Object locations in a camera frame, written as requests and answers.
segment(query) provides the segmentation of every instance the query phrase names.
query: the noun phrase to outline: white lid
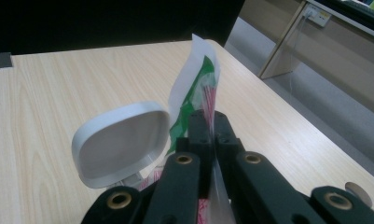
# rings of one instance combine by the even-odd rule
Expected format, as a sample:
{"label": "white lid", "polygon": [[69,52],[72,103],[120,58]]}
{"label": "white lid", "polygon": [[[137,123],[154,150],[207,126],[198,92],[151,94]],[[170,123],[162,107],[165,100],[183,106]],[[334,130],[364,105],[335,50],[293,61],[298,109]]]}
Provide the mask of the white lid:
{"label": "white lid", "polygon": [[126,105],[83,124],[74,134],[73,159],[82,182],[104,188],[147,167],[169,136],[169,114],[156,102]]}

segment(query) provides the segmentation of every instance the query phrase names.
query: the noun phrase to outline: light wood surface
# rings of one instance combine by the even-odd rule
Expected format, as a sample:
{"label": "light wood surface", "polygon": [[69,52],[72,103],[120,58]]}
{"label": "light wood surface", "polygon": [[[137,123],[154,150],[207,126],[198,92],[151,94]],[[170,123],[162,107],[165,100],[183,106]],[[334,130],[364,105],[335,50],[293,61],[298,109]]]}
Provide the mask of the light wood surface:
{"label": "light wood surface", "polygon": [[[352,181],[371,196],[374,177],[224,49],[216,109],[248,150],[264,154],[299,191]],[[78,223],[103,189],[80,181],[76,129],[119,106],[167,106],[190,42],[13,56],[0,69],[0,223]]]}

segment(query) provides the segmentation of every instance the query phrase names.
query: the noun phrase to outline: wooden table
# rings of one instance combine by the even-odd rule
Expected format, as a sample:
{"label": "wooden table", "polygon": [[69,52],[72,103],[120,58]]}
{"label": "wooden table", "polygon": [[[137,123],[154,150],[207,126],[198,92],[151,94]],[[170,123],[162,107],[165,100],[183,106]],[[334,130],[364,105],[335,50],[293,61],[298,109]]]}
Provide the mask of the wooden table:
{"label": "wooden table", "polygon": [[[264,154],[299,191],[374,177],[219,45],[216,109],[248,150]],[[190,42],[13,56],[0,69],[0,223],[78,223],[103,189],[79,179],[71,154],[88,119],[145,100],[167,106]]]}

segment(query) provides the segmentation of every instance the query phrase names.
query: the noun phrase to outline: wooden desk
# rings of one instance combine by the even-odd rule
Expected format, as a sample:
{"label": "wooden desk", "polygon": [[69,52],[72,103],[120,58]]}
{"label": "wooden desk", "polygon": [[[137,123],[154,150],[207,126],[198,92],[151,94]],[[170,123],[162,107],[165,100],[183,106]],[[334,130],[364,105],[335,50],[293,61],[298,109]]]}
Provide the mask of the wooden desk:
{"label": "wooden desk", "polygon": [[[217,110],[248,150],[299,191],[374,177],[219,45]],[[78,223],[102,193],[80,181],[71,140],[86,120],[154,100],[166,106],[190,42],[13,56],[0,69],[0,223]]]}

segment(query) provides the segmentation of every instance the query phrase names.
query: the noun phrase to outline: gray floor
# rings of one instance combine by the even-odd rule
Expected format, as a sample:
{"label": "gray floor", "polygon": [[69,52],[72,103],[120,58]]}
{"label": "gray floor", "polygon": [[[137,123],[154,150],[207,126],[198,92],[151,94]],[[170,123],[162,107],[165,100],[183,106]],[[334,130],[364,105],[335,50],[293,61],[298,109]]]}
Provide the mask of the gray floor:
{"label": "gray floor", "polygon": [[[272,41],[238,19],[225,49],[257,74],[273,47]],[[374,113],[303,63],[264,82],[374,175]]]}

